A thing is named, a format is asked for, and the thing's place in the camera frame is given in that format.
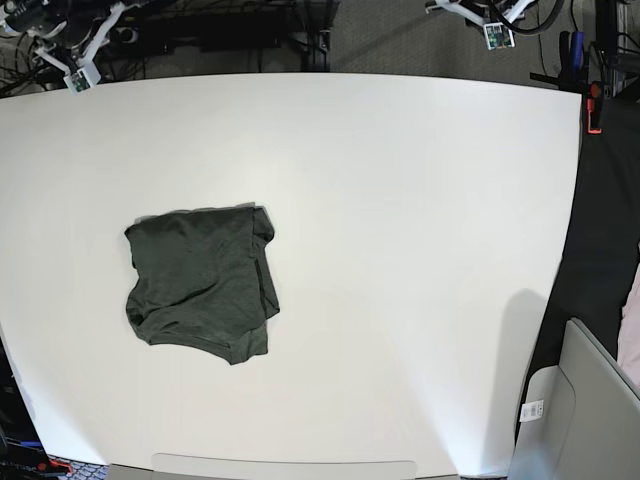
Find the dark green long-sleeve shirt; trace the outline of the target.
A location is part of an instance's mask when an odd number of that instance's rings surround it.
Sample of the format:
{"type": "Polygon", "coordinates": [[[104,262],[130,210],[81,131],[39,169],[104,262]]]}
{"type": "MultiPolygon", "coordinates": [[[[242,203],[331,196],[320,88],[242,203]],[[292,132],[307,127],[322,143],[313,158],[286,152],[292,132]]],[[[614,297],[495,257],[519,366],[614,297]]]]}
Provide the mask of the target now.
{"type": "Polygon", "coordinates": [[[125,311],[140,340],[230,365],[267,354],[268,322],[280,305],[266,256],[275,229],[264,207],[150,216],[125,237],[138,274],[125,311]]]}

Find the red clamp on table edge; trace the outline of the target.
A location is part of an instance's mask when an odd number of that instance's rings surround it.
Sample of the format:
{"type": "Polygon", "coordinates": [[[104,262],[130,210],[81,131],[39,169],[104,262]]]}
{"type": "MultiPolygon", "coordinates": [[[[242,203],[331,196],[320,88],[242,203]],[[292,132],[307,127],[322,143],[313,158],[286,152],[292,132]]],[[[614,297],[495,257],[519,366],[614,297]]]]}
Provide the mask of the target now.
{"type": "Polygon", "coordinates": [[[586,98],[586,131],[589,135],[602,133],[601,114],[604,103],[604,87],[601,82],[590,84],[586,98]]]}

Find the grey plastic bin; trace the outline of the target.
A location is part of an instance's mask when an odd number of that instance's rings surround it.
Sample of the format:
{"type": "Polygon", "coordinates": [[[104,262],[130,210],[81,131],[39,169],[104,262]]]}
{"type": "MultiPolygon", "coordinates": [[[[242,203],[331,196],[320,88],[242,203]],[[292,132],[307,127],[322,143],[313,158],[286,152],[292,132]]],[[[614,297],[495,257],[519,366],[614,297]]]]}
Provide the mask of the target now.
{"type": "Polygon", "coordinates": [[[639,390],[583,322],[521,407],[510,479],[637,479],[639,390]]]}

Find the pink cloth at edge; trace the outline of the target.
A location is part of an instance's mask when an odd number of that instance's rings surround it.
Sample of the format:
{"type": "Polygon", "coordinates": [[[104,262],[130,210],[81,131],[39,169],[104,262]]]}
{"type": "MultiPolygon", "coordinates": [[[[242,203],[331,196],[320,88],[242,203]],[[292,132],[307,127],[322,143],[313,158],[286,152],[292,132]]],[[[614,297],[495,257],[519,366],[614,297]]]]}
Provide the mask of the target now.
{"type": "Polygon", "coordinates": [[[632,383],[640,385],[640,267],[622,308],[617,363],[632,383]]]}

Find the blue and black handled tools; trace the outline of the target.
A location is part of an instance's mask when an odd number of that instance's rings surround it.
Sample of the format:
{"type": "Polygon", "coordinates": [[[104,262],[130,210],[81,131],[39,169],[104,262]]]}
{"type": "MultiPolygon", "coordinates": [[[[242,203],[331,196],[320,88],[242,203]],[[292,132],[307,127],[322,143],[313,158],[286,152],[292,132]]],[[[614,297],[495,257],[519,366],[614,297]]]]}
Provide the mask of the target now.
{"type": "Polygon", "coordinates": [[[583,64],[584,33],[581,31],[562,31],[559,36],[559,55],[561,69],[559,79],[565,82],[576,81],[580,77],[583,64]]]}

